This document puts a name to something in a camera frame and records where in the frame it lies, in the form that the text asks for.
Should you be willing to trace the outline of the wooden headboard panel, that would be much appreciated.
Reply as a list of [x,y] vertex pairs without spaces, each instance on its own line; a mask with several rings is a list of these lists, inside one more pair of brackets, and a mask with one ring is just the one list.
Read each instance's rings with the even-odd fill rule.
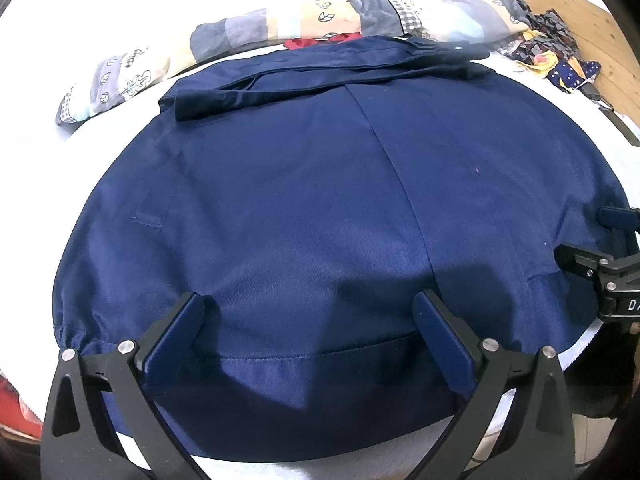
[[608,11],[587,0],[526,0],[541,14],[561,15],[586,61],[601,64],[596,87],[616,112],[639,121],[639,63],[620,26]]

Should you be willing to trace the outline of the patchwork long pillow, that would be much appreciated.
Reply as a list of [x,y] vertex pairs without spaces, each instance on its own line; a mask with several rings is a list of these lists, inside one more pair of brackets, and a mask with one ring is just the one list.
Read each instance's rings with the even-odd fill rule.
[[408,0],[287,3],[196,24],[99,62],[62,97],[56,124],[81,124],[185,70],[293,39],[329,41],[341,35],[403,37],[495,44],[529,28],[515,0],[442,0],[424,11]]

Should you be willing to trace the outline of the red object at bedside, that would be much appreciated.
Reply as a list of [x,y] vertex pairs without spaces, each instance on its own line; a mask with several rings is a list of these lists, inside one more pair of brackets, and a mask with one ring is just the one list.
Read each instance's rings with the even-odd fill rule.
[[40,441],[42,421],[4,376],[0,378],[0,394],[1,430],[15,437]]

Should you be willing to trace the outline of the colourful patterned cloth pile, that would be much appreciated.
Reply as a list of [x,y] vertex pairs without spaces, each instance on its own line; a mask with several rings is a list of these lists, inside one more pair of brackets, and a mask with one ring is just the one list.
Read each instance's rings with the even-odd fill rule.
[[557,10],[536,14],[526,0],[503,1],[512,24],[521,30],[499,53],[565,93],[594,83],[602,65],[582,58],[577,40]]

